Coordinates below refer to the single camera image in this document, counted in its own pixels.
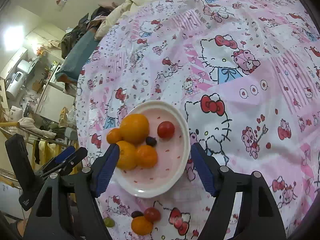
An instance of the red cherry tomato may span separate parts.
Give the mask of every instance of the red cherry tomato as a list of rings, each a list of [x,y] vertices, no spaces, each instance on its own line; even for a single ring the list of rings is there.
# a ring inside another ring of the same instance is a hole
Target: red cherry tomato
[[[161,219],[161,214],[160,214],[159,210],[157,210],[154,207],[147,208],[144,211],[143,215],[146,218],[146,220],[148,220],[149,222],[152,222],[152,223]]]
[[[171,139],[174,134],[174,125],[172,122],[164,121],[158,126],[158,135],[162,139]]]

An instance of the clothing pile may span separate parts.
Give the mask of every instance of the clothing pile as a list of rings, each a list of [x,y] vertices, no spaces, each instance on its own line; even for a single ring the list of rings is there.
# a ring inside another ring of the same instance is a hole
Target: clothing pile
[[[78,25],[69,33],[66,33],[61,40],[61,57],[65,59],[75,44],[82,38],[82,36],[92,27],[98,28],[102,21],[105,20],[114,7],[111,6],[100,6],[91,15],[89,13],[82,17]]]

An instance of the bed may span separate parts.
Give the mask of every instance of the bed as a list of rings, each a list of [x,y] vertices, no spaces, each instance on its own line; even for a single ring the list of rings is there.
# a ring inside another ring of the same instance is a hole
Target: bed
[[[319,190],[316,18],[299,0],[126,0],[100,26],[95,38],[102,39],[78,79],[84,165],[106,151],[106,134],[135,106],[166,101],[184,114],[192,144],[235,172],[263,174],[292,235]],[[116,222],[114,239],[190,240],[213,202],[189,159],[167,193],[135,198],[112,179],[98,206]],[[225,239],[240,203],[237,194]],[[162,219],[150,235],[137,236],[131,213],[150,206]],[[168,223],[173,208],[184,230]]]

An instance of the blueberry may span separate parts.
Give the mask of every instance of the blueberry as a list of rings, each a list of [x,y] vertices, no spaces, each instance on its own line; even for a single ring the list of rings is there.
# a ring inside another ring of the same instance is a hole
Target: blueberry
[[[133,211],[131,213],[132,218],[143,217],[143,213],[141,211]]]
[[[155,138],[153,138],[153,137],[148,136],[146,138],[146,144],[149,145],[149,146],[154,147],[154,146],[157,145],[157,140]]]

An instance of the cabinet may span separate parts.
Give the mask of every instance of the cabinet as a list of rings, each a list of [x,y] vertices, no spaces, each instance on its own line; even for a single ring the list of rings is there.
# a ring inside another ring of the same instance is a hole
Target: cabinet
[[[49,84],[45,86],[37,104],[36,114],[59,123],[60,113],[64,107],[71,109],[75,98],[67,95]]]

